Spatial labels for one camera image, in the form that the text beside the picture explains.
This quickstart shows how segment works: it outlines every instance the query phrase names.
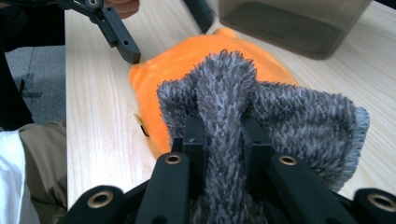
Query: light wood surface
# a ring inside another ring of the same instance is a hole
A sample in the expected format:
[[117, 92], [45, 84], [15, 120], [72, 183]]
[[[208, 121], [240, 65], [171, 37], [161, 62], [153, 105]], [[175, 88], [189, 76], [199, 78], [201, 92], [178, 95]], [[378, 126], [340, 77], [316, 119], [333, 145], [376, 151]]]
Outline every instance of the light wood surface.
[[[124, 23], [142, 61], [199, 34], [182, 1], [140, 2], [139, 12]], [[216, 11], [216, 1], [210, 3]], [[88, 18], [70, 10], [65, 16], [70, 207], [98, 185], [134, 188], [149, 179], [155, 160], [134, 119], [131, 65]], [[216, 21], [209, 33], [220, 26]], [[358, 170], [340, 193], [351, 198], [356, 189], [374, 187], [396, 195], [396, 11], [373, 2], [340, 48], [323, 61], [238, 35], [271, 52], [302, 86], [340, 92], [369, 111], [371, 125]]]

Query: gray knit fabric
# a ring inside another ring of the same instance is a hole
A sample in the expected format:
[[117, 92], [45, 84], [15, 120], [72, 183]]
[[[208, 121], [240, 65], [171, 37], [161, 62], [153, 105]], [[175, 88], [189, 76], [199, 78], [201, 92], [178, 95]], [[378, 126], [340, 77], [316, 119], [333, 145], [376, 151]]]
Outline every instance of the gray knit fabric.
[[330, 189], [339, 190], [356, 170], [369, 126], [366, 110], [340, 94], [258, 82], [253, 63], [224, 50], [159, 86], [170, 140], [183, 137], [191, 111], [205, 126], [205, 192], [191, 202], [191, 223], [265, 223], [262, 205], [245, 186], [244, 114], [257, 118], [277, 152], [304, 160]]

